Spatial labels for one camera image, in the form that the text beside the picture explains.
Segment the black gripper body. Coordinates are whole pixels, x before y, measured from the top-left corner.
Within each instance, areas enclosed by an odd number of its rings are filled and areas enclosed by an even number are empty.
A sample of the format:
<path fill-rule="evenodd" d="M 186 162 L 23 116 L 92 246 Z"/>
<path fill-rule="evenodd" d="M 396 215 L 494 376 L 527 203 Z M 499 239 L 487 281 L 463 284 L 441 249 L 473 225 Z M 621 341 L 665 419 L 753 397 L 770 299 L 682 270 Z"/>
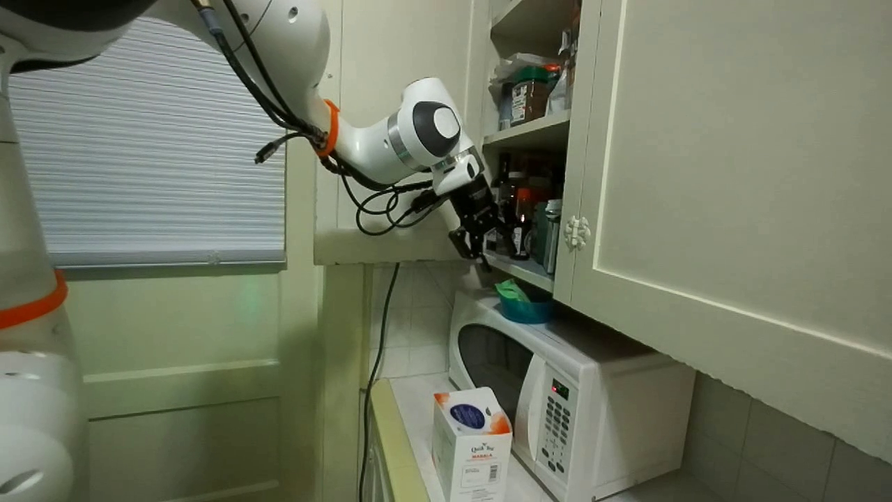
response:
<path fill-rule="evenodd" d="M 499 225 L 499 207 L 484 178 L 476 178 L 449 195 L 456 225 L 449 232 L 453 250 L 463 260 L 483 257 L 483 239 Z"/>

